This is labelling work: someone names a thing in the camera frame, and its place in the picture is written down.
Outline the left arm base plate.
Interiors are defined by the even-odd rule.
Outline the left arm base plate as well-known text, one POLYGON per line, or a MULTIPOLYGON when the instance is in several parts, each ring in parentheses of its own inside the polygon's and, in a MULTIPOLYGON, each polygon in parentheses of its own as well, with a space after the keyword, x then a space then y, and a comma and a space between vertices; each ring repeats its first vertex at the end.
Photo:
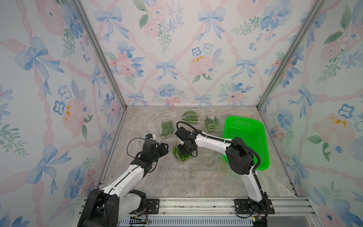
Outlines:
POLYGON ((146 211, 148 214, 159 213, 160 200, 159 199, 141 199, 124 198, 120 202, 119 217, 124 217, 131 213, 141 214, 146 211))

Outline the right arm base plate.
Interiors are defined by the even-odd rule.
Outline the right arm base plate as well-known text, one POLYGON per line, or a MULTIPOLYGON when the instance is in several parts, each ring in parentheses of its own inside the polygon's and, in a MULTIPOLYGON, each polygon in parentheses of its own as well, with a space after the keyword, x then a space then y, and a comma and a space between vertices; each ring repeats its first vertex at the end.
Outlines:
POLYGON ((270 199, 267 199, 267 206, 265 206, 265 201, 255 202, 250 199, 234 199, 234 206, 236 208, 237 214, 275 214, 274 206, 270 199))

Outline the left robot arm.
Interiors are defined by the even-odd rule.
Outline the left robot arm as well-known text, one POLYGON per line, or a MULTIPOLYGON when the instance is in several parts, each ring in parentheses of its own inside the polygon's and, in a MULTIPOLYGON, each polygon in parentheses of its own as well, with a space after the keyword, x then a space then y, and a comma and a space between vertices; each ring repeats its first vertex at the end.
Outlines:
POLYGON ((148 173, 154 171, 153 164, 169 153, 169 145, 156 142, 149 134, 144 139, 142 151, 131 162, 127 170, 103 189, 94 189, 88 195, 78 227, 117 227, 130 213, 146 211, 146 194, 132 187, 148 173))

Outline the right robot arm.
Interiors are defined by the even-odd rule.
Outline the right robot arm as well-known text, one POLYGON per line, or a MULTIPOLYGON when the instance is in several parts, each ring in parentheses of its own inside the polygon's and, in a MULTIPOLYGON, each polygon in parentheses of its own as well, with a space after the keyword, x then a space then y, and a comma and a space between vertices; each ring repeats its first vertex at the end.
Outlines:
POLYGON ((225 155, 230 168, 241 177, 251 206, 257 211, 267 210, 267 194, 263 191, 256 174, 261 159, 241 138, 226 140, 196 129, 190 132, 184 127, 178 128, 175 135, 181 142, 177 147, 182 156, 197 153, 198 148, 211 149, 225 155))

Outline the bright green plastic basket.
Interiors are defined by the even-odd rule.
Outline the bright green plastic basket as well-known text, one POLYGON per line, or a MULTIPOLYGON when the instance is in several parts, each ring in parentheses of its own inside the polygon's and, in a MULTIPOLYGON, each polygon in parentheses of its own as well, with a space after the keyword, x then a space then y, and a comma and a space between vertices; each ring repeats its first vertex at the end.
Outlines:
POLYGON ((226 139, 241 138, 245 144, 255 150, 261 158, 257 168, 267 170, 270 166, 268 143, 264 125, 254 119, 230 116, 225 120, 224 137, 226 139))

